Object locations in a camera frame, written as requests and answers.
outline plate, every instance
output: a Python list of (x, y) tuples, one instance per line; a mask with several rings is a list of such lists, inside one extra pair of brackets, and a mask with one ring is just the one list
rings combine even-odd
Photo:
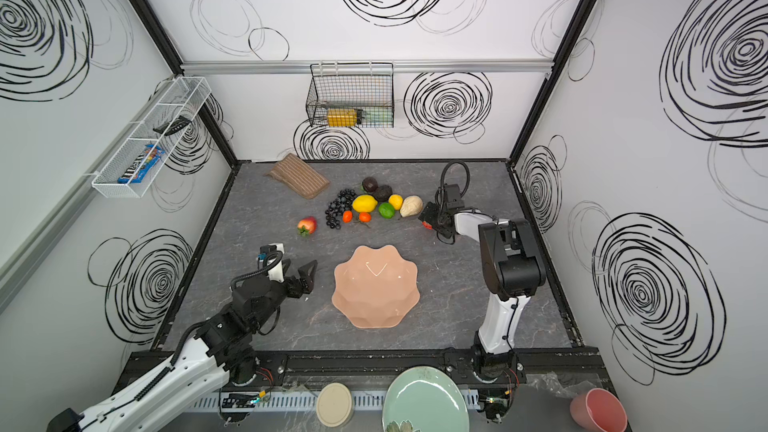
[(408, 421), (413, 432), (469, 432), (464, 396), (450, 377), (432, 367), (408, 369), (392, 382), (384, 399), (382, 426)]

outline bunch of grapes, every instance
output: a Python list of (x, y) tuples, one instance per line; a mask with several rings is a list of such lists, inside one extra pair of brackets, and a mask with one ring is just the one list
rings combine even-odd
[(350, 188), (344, 188), (339, 191), (339, 195), (333, 199), (333, 202), (328, 203), (326, 209), (326, 226), (331, 228), (341, 228), (341, 221), (339, 217), (344, 214), (345, 211), (352, 210), (352, 202), (357, 197), (357, 192)]

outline black wire basket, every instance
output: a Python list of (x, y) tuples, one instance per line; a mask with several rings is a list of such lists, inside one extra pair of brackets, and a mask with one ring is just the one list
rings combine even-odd
[(310, 69), (306, 116), (313, 127), (394, 127), (393, 64), (319, 63)]

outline wire basket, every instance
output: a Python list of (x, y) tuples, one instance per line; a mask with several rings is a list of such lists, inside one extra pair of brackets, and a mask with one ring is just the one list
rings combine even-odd
[[(91, 183), (93, 188), (104, 197), (142, 197), (209, 95), (210, 87), (204, 77), (174, 79), (174, 83), (147, 114), (136, 122), (128, 138), (96, 174)], [(178, 123), (177, 120), (184, 120), (182, 124), (186, 122), (187, 125), (173, 132), (173, 124)], [(138, 179), (134, 173), (146, 167), (153, 154), (157, 154), (157, 162)]]
[(306, 116), (313, 127), (394, 127), (393, 64), (319, 63), (310, 69)]

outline white wire basket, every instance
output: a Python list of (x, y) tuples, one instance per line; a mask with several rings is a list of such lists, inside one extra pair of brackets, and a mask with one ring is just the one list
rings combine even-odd
[[(136, 122), (136, 127), (128, 138), (96, 174), (91, 182), (93, 188), (108, 198), (143, 197), (165, 162), (174, 153), (179, 140), (191, 126), (209, 95), (210, 87), (204, 77), (175, 78), (160, 100)], [(170, 134), (172, 124), (179, 117), (189, 120), (189, 124)], [(139, 162), (138, 158), (147, 147), (151, 147), (150, 153)], [(143, 178), (139, 179), (135, 174), (129, 173), (129, 169), (133, 171), (146, 167), (148, 159), (154, 153), (158, 154), (158, 160), (146, 171)]]

